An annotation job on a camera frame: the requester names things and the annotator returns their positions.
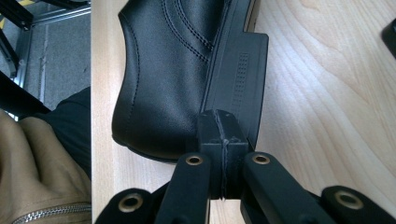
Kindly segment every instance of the black leather shoe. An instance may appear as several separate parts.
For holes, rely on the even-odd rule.
[[[255,147],[268,37],[247,33],[253,0],[130,0],[119,14],[127,63],[113,138],[176,161],[199,113],[235,114]]]

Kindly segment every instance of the screw hole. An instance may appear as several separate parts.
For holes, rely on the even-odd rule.
[[[204,160],[199,157],[199,156],[190,156],[186,159],[186,162],[188,165],[199,165],[203,162]]]
[[[140,194],[132,193],[123,197],[119,203],[119,209],[124,213],[131,213],[139,209],[143,204],[143,198]]]
[[[261,165],[270,163],[270,159],[263,155],[255,155],[253,157],[253,160],[254,160],[254,162],[261,164]]]
[[[340,203],[341,205],[354,209],[354,210],[359,210],[363,208],[363,202],[356,197],[354,194],[351,194],[349,192],[339,190],[335,194],[335,200]]]

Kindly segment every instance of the wood grain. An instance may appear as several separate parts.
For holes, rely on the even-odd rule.
[[[92,1],[93,218],[128,188],[155,190],[174,166],[111,138],[125,66],[117,14],[126,0]],[[256,32],[270,36],[257,149],[306,189],[356,189],[396,217],[396,60],[380,32],[394,0],[262,1]],[[210,223],[241,223],[238,201],[213,202]]]

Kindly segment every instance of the black trousers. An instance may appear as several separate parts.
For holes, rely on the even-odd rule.
[[[91,179],[91,87],[62,100],[48,114],[34,117],[52,127],[66,151]]]

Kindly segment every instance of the shoe sole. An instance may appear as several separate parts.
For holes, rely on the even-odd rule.
[[[233,113],[252,148],[262,114],[268,36],[254,30],[259,0],[233,0],[220,27],[202,111]]]

